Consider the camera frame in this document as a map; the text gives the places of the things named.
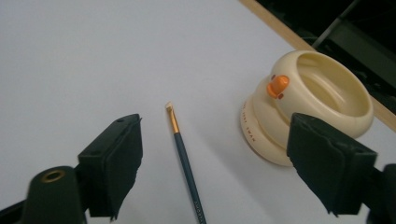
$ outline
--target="makeup brush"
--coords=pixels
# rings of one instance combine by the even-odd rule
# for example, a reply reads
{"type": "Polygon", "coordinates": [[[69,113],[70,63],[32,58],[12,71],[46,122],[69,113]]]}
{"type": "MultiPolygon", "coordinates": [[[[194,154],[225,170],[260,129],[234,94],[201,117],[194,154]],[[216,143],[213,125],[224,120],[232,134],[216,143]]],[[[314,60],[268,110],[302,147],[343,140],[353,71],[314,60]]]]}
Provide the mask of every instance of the makeup brush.
{"type": "Polygon", "coordinates": [[[190,195],[198,221],[200,224],[206,224],[204,210],[202,209],[201,201],[199,200],[198,189],[195,186],[194,177],[192,175],[189,157],[187,156],[187,151],[184,147],[183,139],[181,138],[180,130],[178,128],[177,120],[175,117],[175,111],[171,102],[166,104],[166,111],[168,112],[169,119],[171,120],[178,156],[180,157],[181,165],[183,166],[184,176],[186,176],[187,184],[189,185],[190,195]]]}

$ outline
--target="brush tip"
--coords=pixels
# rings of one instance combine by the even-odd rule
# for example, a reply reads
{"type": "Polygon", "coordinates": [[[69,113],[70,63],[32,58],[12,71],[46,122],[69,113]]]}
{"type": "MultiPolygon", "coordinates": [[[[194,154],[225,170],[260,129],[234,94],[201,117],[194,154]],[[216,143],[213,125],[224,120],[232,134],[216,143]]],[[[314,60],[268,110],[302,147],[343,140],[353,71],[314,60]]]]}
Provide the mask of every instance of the brush tip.
{"type": "Polygon", "coordinates": [[[172,106],[173,106],[173,105],[172,105],[172,102],[169,101],[169,102],[166,104],[165,107],[166,107],[166,109],[170,109],[170,108],[172,108],[172,106]]]}

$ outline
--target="cream-colored cup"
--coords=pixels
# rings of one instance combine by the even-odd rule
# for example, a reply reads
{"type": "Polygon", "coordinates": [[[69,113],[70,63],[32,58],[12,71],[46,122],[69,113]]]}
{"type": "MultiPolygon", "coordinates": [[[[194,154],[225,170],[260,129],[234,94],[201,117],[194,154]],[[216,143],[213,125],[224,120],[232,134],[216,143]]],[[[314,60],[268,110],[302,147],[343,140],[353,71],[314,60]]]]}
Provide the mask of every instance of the cream-colored cup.
{"type": "Polygon", "coordinates": [[[366,132],[374,118],[370,95],[360,81],[336,60],[307,50],[296,50],[281,57],[246,105],[251,107],[244,108],[243,114],[254,118],[241,116],[245,137],[248,140],[251,136],[251,131],[246,132],[249,128],[246,120],[256,120],[249,123],[250,127],[260,130],[254,135],[268,140],[262,145],[248,140],[249,144],[265,159],[282,165],[289,159],[286,146],[294,112],[323,119],[351,137],[366,132]],[[282,162],[268,153],[278,151],[279,147],[283,148],[282,162]]]}

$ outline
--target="table surface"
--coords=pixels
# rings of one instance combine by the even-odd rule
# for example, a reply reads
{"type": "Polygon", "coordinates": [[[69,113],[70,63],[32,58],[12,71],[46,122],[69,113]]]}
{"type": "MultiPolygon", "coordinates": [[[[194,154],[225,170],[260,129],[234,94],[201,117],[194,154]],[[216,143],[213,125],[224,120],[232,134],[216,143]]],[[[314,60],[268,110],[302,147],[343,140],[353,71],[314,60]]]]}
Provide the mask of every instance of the table surface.
{"type": "MultiPolygon", "coordinates": [[[[138,113],[144,158],[116,223],[197,223],[172,101],[208,223],[364,223],[365,206],[328,215],[293,168],[256,156],[240,130],[242,104],[292,50],[236,0],[1,1],[0,209],[138,113]]],[[[358,139],[379,153],[378,169],[396,161],[394,134],[375,119],[358,139]]]]}

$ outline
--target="black object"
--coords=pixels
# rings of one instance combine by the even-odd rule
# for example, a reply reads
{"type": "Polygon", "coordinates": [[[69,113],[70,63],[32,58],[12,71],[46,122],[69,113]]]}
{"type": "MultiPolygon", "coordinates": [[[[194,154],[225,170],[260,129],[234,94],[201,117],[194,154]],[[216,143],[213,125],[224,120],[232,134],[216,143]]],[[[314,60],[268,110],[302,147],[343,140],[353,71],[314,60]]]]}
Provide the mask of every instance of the black object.
{"type": "Polygon", "coordinates": [[[396,223],[396,164],[374,168],[376,153],[333,126],[295,113],[288,156],[306,185],[328,212],[356,215],[370,209],[367,223],[396,223]]]}
{"type": "Polygon", "coordinates": [[[33,178],[27,199],[0,211],[0,223],[74,224],[117,218],[143,157],[138,114],[111,123],[79,155],[79,165],[50,168],[33,178]]]}

